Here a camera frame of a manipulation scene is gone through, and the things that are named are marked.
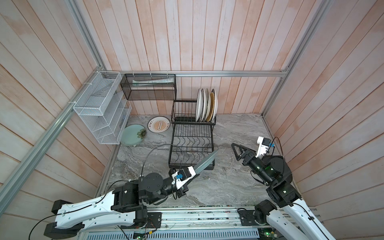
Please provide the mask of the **large grey-green plate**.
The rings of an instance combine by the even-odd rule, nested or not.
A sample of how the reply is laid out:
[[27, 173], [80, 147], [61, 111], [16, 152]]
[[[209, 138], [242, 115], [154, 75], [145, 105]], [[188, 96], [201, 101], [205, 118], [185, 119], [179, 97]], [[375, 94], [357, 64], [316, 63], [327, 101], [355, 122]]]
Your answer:
[[208, 154], [203, 160], [198, 162], [193, 168], [195, 170], [195, 173], [198, 175], [204, 170], [213, 170], [215, 167], [215, 158], [218, 151], [213, 151], [212, 153]]

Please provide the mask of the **yellow woven plate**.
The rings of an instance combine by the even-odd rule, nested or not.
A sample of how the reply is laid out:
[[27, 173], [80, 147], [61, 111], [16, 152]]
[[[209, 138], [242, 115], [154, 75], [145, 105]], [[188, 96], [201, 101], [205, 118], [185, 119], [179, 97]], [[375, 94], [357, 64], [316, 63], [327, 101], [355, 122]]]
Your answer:
[[207, 122], [210, 122], [212, 120], [213, 114], [214, 114], [214, 108], [215, 108], [215, 91], [214, 90], [212, 90], [210, 93], [210, 99], [211, 99], [210, 112], [207, 117]]

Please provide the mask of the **black wire dish rack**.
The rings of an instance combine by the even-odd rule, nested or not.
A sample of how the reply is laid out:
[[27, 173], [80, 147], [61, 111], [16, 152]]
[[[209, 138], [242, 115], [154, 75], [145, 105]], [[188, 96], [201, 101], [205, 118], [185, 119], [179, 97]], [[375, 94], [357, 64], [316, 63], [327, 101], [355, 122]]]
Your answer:
[[172, 146], [168, 160], [170, 168], [195, 166], [215, 150], [213, 130], [216, 119], [208, 123], [197, 122], [196, 104], [196, 100], [173, 102]]

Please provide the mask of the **white plate orange sunburst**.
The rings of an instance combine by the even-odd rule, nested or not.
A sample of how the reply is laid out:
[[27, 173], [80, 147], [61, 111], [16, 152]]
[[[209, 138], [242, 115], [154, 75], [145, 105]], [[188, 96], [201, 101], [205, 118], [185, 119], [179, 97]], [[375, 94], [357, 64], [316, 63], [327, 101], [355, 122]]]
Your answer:
[[148, 130], [152, 133], [159, 134], [167, 131], [171, 125], [168, 118], [164, 116], [157, 116], [148, 122]]
[[201, 118], [200, 118], [200, 121], [203, 122], [204, 119], [205, 119], [205, 116], [206, 116], [206, 107], [207, 107], [207, 94], [206, 94], [206, 90], [205, 89], [202, 89], [202, 96], [203, 96], [203, 99], [202, 99], [202, 113], [201, 113]]

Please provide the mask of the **cream plate with berry sprigs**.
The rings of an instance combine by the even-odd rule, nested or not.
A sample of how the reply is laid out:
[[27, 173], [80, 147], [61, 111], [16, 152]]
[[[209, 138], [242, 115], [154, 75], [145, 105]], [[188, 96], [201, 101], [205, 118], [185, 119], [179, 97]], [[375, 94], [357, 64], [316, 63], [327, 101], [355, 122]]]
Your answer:
[[206, 100], [207, 106], [206, 106], [205, 122], [208, 121], [208, 116], [209, 116], [210, 108], [211, 108], [211, 97], [210, 97], [210, 92], [208, 89], [206, 89], [206, 97], [207, 97], [207, 100]]

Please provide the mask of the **white plate dark green rim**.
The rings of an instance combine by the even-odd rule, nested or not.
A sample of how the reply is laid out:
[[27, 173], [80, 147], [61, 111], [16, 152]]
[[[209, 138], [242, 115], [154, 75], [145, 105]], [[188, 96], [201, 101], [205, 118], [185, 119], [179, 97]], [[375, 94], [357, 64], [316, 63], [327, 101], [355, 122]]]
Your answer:
[[214, 119], [215, 119], [215, 117], [217, 115], [217, 111], [218, 111], [218, 94], [217, 94], [215, 89], [212, 89], [212, 93], [214, 94], [214, 111], [213, 111], [213, 117], [212, 117], [211, 122], [214, 122]]

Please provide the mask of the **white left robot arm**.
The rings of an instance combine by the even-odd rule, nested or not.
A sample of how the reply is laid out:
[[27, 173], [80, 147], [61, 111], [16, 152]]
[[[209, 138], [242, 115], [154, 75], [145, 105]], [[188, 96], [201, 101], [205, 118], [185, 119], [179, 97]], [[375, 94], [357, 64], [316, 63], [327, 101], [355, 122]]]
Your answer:
[[44, 236], [53, 240], [75, 237], [86, 229], [121, 225], [140, 227], [148, 221], [147, 205], [158, 205], [168, 196], [179, 198], [188, 191], [188, 184], [198, 175], [194, 167], [170, 170], [163, 178], [150, 173], [126, 182], [110, 192], [80, 203], [57, 200], [52, 207], [55, 221], [47, 224]]

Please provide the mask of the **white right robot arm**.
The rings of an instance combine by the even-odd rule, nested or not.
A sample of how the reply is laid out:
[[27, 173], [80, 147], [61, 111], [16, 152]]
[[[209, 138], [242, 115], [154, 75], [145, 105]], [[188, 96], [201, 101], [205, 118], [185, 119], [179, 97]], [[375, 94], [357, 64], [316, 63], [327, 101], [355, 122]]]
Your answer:
[[235, 143], [231, 147], [236, 160], [267, 186], [270, 200], [257, 204], [253, 213], [257, 224], [271, 226], [287, 240], [334, 239], [292, 185], [292, 172], [283, 156], [262, 154]]

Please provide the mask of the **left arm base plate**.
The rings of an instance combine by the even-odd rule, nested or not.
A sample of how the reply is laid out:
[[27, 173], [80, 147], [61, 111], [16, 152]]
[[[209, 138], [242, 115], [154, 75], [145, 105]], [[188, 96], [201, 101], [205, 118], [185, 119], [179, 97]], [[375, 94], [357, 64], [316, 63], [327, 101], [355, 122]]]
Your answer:
[[159, 229], [162, 224], [161, 212], [149, 212], [144, 217], [144, 228]]

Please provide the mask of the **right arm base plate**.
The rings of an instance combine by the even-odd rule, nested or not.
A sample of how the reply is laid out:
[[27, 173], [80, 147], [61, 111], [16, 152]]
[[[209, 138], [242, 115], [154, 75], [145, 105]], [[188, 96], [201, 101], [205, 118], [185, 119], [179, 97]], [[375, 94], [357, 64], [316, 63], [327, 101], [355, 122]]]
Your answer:
[[244, 208], [237, 209], [242, 226], [262, 226], [255, 220], [254, 211]]

